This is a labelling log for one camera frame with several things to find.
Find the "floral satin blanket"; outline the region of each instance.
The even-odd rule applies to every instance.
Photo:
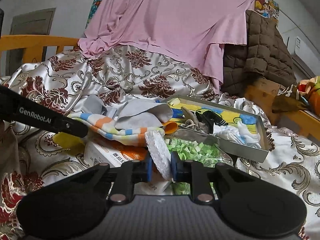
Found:
[[[198,69],[132,46],[115,47],[96,60],[83,58],[79,49],[66,50],[45,62],[22,65],[11,77],[1,78],[1,84],[62,114],[79,112],[91,94],[114,107],[132,98],[161,100],[180,94],[258,114],[270,127],[265,113],[251,101],[215,96],[211,79]],[[268,129],[267,135],[270,152],[265,162],[238,159],[236,167],[299,195],[308,208],[300,236],[320,239],[319,147],[277,129]],[[0,240],[23,236],[15,211],[24,195],[89,168],[83,152],[62,149],[52,136],[0,121]]]
[[[45,62],[22,65],[1,84],[61,114],[79,112],[92,94],[115,107],[132,98],[214,97],[211,79],[198,69],[132,46],[115,47],[96,60],[83,58],[80,49],[66,50]],[[83,152],[62,149],[52,136],[0,122],[1,240],[23,235],[15,210],[25,194],[89,167]]]

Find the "door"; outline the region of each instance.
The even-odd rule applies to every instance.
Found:
[[[34,11],[13,17],[10,35],[37,34],[49,35],[55,8]],[[47,48],[42,53],[45,61]],[[7,52],[6,75],[12,75],[22,65],[23,49],[13,49]]]

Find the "poster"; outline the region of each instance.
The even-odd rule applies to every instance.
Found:
[[[102,2],[102,0],[93,0],[92,6],[91,6],[91,10],[88,16],[88,20],[87,20],[87,25],[85,26],[85,28],[87,28],[89,22],[91,21],[93,15],[95,14],[95,12],[97,11],[100,3]]]
[[[273,0],[256,0],[254,11],[262,17],[274,20],[278,26],[279,5]]]

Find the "white wall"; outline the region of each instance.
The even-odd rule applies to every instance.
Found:
[[[56,7],[50,35],[80,38],[84,32],[92,2],[93,0],[1,0],[0,8],[5,13],[2,35],[10,33],[13,16]],[[0,66],[1,76],[4,76],[5,53],[2,54]]]
[[[92,1],[93,0],[1,0],[0,8],[5,12],[3,35],[9,34],[13,16],[56,7],[50,35],[80,37],[84,31]],[[320,31],[315,19],[299,0],[275,1],[281,9],[278,29],[284,41],[286,42],[289,36],[300,36],[320,58],[318,52],[320,51]],[[4,75],[4,62],[5,56],[3,55],[1,60],[1,75]]]

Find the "white cloth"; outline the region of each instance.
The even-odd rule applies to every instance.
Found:
[[[241,121],[237,122],[237,127],[232,125],[215,125],[213,135],[228,141],[261,149],[259,144],[260,134],[250,133],[248,127]]]

